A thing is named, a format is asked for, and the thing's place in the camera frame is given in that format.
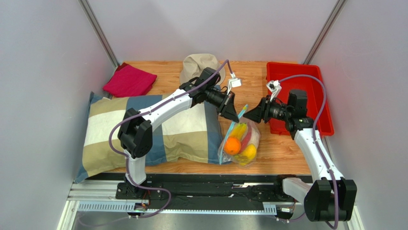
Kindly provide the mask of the beige bucket hat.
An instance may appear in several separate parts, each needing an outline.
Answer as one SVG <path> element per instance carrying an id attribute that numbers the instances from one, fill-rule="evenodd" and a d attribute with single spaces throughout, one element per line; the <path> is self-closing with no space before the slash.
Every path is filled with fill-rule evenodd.
<path id="1" fill-rule="evenodd" d="M 196 77 L 200 77 L 204 72 L 204 80 L 213 75 L 214 71 L 218 70 L 221 63 L 213 54 L 200 53 L 187 56 L 182 62 L 182 71 L 180 72 L 180 86 Z"/>

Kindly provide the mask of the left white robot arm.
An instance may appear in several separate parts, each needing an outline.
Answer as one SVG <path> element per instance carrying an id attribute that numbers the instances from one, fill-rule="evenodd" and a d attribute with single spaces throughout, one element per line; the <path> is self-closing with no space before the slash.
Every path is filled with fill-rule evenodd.
<path id="1" fill-rule="evenodd" d="M 139 111 L 134 108 L 126 110 L 122 122 L 113 128 L 118 131 L 123 149 L 117 153 L 125 157 L 126 163 L 124 188 L 118 188 L 117 198 L 121 195 L 141 198 L 148 194 L 147 187 L 141 184 L 146 179 L 146 155 L 153 146 L 153 132 L 176 114 L 207 102 L 216 108 L 219 116 L 239 121 L 234 105 L 235 94 L 231 87 L 219 90 L 216 85 L 220 80 L 218 70 L 205 68 L 200 76 L 181 84 L 173 94 L 158 103 Z"/>

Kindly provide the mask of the fake red chili pepper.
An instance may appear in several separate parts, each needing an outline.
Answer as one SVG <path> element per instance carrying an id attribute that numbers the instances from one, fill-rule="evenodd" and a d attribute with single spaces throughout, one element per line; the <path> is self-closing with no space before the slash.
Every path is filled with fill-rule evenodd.
<path id="1" fill-rule="evenodd" d="M 250 124 L 247 125 L 247 132 L 245 134 L 245 136 L 243 137 L 243 139 L 241 140 L 241 148 L 240 148 L 240 152 L 242 153 L 244 151 L 244 149 L 247 147 L 247 145 L 249 144 L 249 141 L 251 139 L 252 136 L 252 127 Z"/>

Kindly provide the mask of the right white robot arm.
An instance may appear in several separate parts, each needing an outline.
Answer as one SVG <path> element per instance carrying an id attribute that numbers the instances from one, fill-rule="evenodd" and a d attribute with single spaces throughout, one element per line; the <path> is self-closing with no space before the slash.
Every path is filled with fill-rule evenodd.
<path id="1" fill-rule="evenodd" d="M 286 130 L 306 159 L 313 184 L 285 175 L 280 186 L 282 193 L 303 203 L 310 221 L 349 221 L 357 185 L 354 180 L 345 179 L 330 160 L 314 120 L 307 116 L 306 104 L 306 91 L 295 89 L 290 90 L 287 103 L 279 103 L 268 95 L 243 116 L 256 123 L 272 118 L 285 122 Z"/>

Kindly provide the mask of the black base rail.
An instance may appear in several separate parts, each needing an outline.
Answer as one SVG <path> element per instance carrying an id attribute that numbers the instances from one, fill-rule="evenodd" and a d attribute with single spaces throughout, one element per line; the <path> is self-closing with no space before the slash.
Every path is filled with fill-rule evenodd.
<path id="1" fill-rule="evenodd" d="M 263 210 L 264 202 L 291 206 L 294 199 L 278 193 L 277 175 L 147 174 L 137 188 L 126 179 L 117 185 L 115 198 L 146 200 L 150 209 L 169 202 L 167 210 Z"/>

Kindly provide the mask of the magenta folded cloth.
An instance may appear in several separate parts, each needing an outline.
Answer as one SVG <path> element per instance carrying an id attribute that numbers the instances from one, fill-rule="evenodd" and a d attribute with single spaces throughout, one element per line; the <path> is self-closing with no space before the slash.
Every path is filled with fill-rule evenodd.
<path id="1" fill-rule="evenodd" d="M 122 63 L 103 90 L 114 97 L 135 97 L 146 95 L 153 87 L 157 75 Z"/>

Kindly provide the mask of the fake banana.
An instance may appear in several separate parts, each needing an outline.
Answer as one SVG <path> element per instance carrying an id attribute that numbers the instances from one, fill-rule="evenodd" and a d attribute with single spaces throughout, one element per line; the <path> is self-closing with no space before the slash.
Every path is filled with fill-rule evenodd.
<path id="1" fill-rule="evenodd" d="M 237 138 L 238 140 L 242 140 L 247 130 L 248 125 L 246 123 L 239 123 L 234 126 L 229 136 L 232 138 Z"/>

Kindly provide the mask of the fake orange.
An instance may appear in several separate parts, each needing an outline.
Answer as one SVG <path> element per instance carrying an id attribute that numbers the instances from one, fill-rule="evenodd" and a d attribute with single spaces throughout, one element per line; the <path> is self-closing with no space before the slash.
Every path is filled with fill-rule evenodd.
<path id="1" fill-rule="evenodd" d="M 238 154 L 241 150 L 241 142 L 238 138 L 228 137 L 224 143 L 223 151 L 231 156 Z"/>

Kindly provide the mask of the plaid pillow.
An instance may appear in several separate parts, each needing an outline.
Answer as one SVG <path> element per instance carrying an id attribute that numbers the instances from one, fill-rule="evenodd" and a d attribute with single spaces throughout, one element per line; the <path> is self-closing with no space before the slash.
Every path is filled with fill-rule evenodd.
<path id="1" fill-rule="evenodd" d="M 117 168 L 125 167 L 123 155 L 109 145 L 111 130 L 124 118 L 126 110 L 141 110 L 165 99 L 167 95 L 144 95 L 108 99 L 90 94 L 88 125 L 81 166 L 75 183 Z M 216 107 L 204 102 L 182 111 L 153 132 L 153 147 L 146 155 L 146 166 L 185 158 L 190 161 L 219 164 L 222 144 L 221 125 Z"/>

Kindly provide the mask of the clear zip top bag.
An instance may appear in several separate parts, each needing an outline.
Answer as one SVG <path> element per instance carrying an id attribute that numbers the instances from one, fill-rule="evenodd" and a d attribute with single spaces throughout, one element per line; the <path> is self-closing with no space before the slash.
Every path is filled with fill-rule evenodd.
<path id="1" fill-rule="evenodd" d="M 256 158 L 257 158 L 257 155 L 258 155 L 258 147 L 259 147 L 259 144 L 260 144 L 261 134 L 260 134 L 260 131 L 258 130 L 257 125 L 255 124 L 255 122 L 253 122 L 251 120 L 248 120 L 248 119 L 243 117 L 243 115 L 245 114 L 247 109 L 248 109 L 248 105 L 245 105 L 242 108 L 242 110 L 239 112 L 239 114 L 238 114 L 239 122 L 238 123 L 232 122 L 230 124 L 230 126 L 229 126 L 229 128 L 227 130 L 227 133 L 225 134 L 225 137 L 224 137 L 223 141 L 221 142 L 221 145 L 220 145 L 220 147 L 218 149 L 218 164 L 223 165 L 223 164 L 228 164 L 228 163 L 235 163 L 235 164 L 238 164 L 238 165 L 243 166 L 243 167 L 248 167 L 249 165 L 253 164 L 256 161 Z M 241 164 L 238 163 L 238 161 L 236 160 L 236 155 L 237 154 L 234 155 L 234 156 L 231 156 L 231 155 L 226 154 L 223 151 L 224 143 L 227 140 L 227 138 L 229 137 L 230 132 L 232 131 L 234 126 L 239 124 L 239 123 L 246 123 L 247 125 L 248 124 L 251 125 L 251 127 L 252 127 L 252 136 L 251 136 L 251 139 L 249 141 L 249 144 L 254 144 L 256 146 L 256 148 L 257 148 L 256 157 L 250 163 L 248 163 L 247 165 L 241 165 Z"/>

